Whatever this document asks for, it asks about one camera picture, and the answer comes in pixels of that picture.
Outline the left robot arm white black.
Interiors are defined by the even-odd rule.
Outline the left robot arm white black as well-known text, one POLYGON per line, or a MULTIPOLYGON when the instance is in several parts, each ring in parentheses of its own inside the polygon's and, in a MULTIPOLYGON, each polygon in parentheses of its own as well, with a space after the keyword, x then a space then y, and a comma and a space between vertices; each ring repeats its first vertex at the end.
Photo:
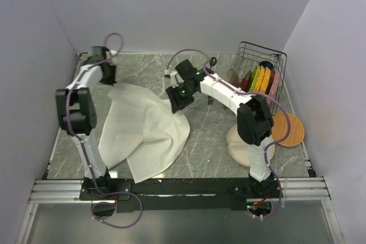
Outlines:
POLYGON ((71 84, 55 92, 59 127, 71 136, 83 161, 85 178, 105 178, 108 168, 101 158, 95 128, 96 108, 92 91, 97 84, 116 83, 116 65, 105 46, 94 46, 91 56, 82 65, 71 84))

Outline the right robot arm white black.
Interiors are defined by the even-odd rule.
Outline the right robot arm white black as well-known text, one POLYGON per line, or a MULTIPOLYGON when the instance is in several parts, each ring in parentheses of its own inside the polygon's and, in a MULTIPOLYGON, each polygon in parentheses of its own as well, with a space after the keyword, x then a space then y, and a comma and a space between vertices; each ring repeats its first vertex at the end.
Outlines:
POLYGON ((171 86, 166 88, 172 107, 176 113, 194 102, 196 92, 205 94, 222 103, 237 117, 237 133, 248 145, 250 157, 250 191, 255 197, 263 197, 270 191, 266 180, 270 174, 267 148, 273 138, 274 125, 266 97, 262 94, 247 94, 220 78, 212 70, 197 69, 189 60, 180 62, 174 70, 165 69, 171 86))

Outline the white cloth napkin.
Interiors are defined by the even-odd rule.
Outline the white cloth napkin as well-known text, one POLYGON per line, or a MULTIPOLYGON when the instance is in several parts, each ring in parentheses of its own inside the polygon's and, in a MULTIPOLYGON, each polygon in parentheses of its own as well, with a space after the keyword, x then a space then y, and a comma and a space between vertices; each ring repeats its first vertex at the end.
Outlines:
POLYGON ((127 161, 140 183, 161 174, 183 151, 190 125, 163 100, 143 87, 120 84, 109 92, 112 101, 102 129, 99 151, 109 169, 127 161))

